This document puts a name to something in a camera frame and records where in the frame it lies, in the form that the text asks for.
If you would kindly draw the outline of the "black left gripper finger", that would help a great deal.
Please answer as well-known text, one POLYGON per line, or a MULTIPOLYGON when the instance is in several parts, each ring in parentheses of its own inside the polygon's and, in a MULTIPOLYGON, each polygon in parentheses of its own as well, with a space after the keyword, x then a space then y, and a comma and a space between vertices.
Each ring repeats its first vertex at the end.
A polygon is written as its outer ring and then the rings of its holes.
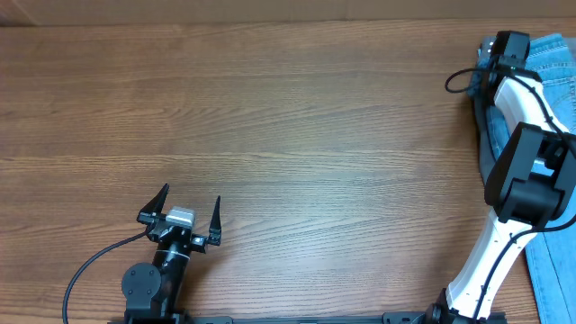
POLYGON ((139 216, 153 216, 162 212, 169 193, 169 184, 164 184, 160 191, 139 211, 139 216))
POLYGON ((221 197, 218 196, 214 204, 209 230, 221 230, 221 197))

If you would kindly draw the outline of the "light blue denim jeans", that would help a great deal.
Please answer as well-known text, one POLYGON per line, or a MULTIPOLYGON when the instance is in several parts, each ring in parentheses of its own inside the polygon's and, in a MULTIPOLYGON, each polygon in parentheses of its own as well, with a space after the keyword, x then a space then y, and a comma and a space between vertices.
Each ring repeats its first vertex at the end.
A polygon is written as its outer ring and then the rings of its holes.
MULTIPOLYGON (((575 39, 551 34, 531 41, 526 67, 543 79, 544 96, 557 121, 575 132, 575 39)), ((511 131, 494 106, 487 111, 497 158, 511 131)), ((526 261, 541 323, 575 321, 575 227, 539 233, 526 246, 526 261)))

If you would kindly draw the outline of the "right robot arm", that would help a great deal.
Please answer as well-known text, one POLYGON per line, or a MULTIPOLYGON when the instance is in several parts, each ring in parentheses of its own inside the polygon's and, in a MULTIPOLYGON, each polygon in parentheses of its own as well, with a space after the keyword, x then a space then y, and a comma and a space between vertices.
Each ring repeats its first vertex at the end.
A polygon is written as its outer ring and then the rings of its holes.
POLYGON ((419 323, 503 323, 491 314, 494 297, 526 245, 550 231, 566 211, 575 189, 575 137, 555 119, 542 78, 526 67, 528 34, 499 31, 480 47, 472 80, 479 125, 491 106, 503 115, 511 135, 498 156, 485 160, 487 221, 458 276, 419 323))

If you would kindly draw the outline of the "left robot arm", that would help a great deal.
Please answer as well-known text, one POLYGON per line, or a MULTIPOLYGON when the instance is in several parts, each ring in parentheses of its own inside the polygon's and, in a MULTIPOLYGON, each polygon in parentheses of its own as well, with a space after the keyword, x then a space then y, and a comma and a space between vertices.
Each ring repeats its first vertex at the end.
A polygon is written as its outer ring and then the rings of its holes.
POLYGON ((137 216, 146 226, 145 236, 157 245, 150 263, 131 266, 121 281, 126 299, 125 323, 190 323, 190 316, 176 307, 191 254, 206 253, 221 243, 221 200, 214 205, 209 232, 194 232, 196 213, 174 207, 163 212, 169 192, 166 184, 137 216))

